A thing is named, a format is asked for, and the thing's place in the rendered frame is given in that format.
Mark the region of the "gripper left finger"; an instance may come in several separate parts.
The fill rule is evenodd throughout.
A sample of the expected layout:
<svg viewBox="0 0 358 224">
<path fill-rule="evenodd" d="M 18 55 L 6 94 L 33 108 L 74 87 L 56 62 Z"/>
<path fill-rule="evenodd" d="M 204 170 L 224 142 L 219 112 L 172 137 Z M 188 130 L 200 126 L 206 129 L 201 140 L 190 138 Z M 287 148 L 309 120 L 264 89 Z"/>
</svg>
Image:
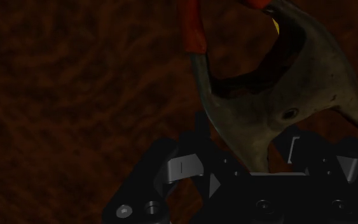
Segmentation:
<svg viewBox="0 0 358 224">
<path fill-rule="evenodd" d="M 171 224 L 166 199 L 176 184 L 189 178 L 203 206 L 189 224 L 241 224 L 246 205 L 240 184 L 248 172 L 210 138 L 209 120 L 195 115 L 194 130 L 177 141 L 159 138 L 143 154 L 102 212 L 102 224 Z"/>
</svg>

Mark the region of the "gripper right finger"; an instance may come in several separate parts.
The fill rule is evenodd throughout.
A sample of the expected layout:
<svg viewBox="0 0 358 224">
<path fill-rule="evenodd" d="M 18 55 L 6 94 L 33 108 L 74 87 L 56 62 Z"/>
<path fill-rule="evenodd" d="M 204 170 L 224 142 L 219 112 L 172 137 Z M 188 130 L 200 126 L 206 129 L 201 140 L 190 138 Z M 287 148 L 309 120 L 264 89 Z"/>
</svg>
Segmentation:
<svg viewBox="0 0 358 224">
<path fill-rule="evenodd" d="M 295 172 L 311 176 L 325 175 L 343 184 L 352 184 L 358 179 L 356 137 L 345 137 L 337 143 L 330 143 L 316 132 L 291 125 L 272 143 Z"/>
</svg>

